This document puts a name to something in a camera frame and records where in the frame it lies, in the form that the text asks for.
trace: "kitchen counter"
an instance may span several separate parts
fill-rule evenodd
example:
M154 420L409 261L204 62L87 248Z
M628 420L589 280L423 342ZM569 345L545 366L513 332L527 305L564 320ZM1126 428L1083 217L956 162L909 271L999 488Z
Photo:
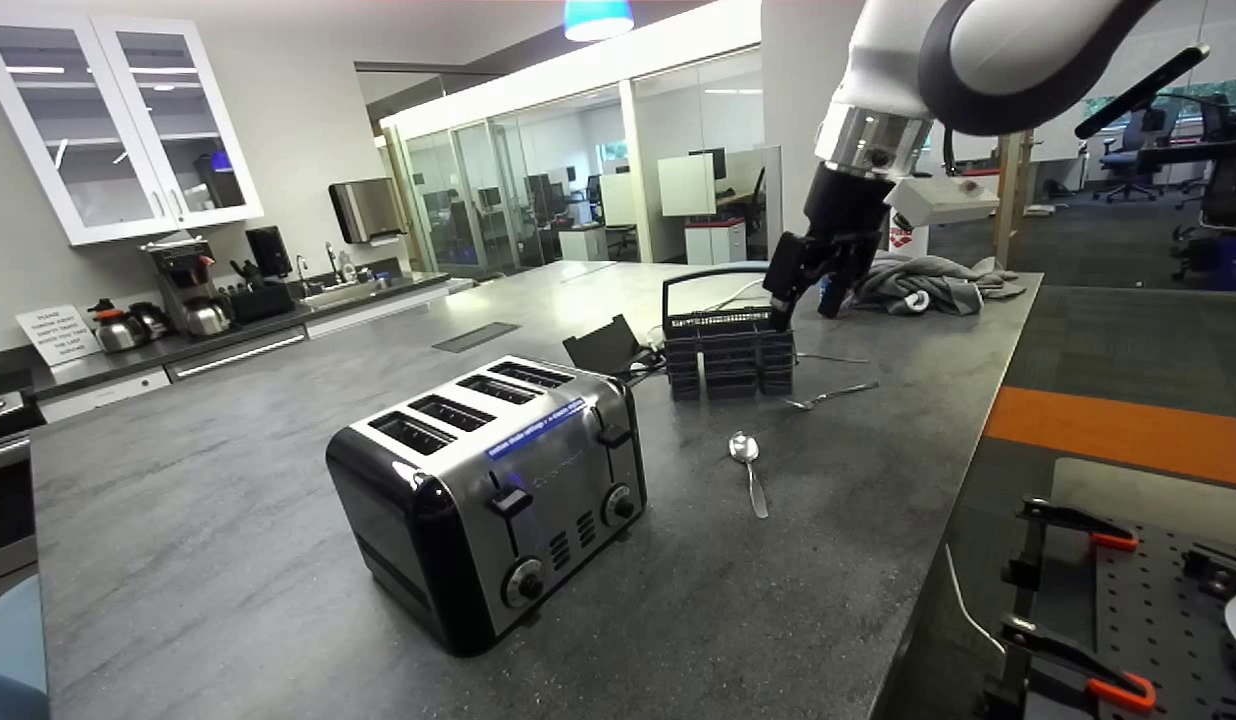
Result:
M647 515L483 655L369 575L326 446L409 394L626 312L686 269L553 263L46 428L33 446L51 715L867 715L964 484L1027 295L986 315L795 315L795 394L636 388ZM730 275L686 294L722 305ZM432 345L520 326L470 353ZM730 433L764 446L756 522Z
M395 299L395 295L409 295L409 294L437 288L443 280L448 275L437 271L437 275L416 275L412 283L395 283L395 288L330 294L330 299L311 295L285 315L239 326L239 327L229 327L220 338L204 338L204 342L170 338L170 342L122 353L122 357L86 357L80 366L61 370L61 371L47 371L47 366L36 366L27 397L47 399L47 397L61 397L61 394L105 383L105 382L126 375L126 371L143 371L143 370L165 370L165 366L212 357L212 353L224 353L224 350L236 350L236 345L266 342L271 332L303 327L317 315L336 315L336 312L353 312L353 310L363 310L363 305Z

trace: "stainless steel toaster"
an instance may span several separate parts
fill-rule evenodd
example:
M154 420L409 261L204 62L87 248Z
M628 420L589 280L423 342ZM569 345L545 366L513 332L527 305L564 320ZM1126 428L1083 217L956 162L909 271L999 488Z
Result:
M504 357L330 446L359 554L453 654L497 643L647 503L634 394Z

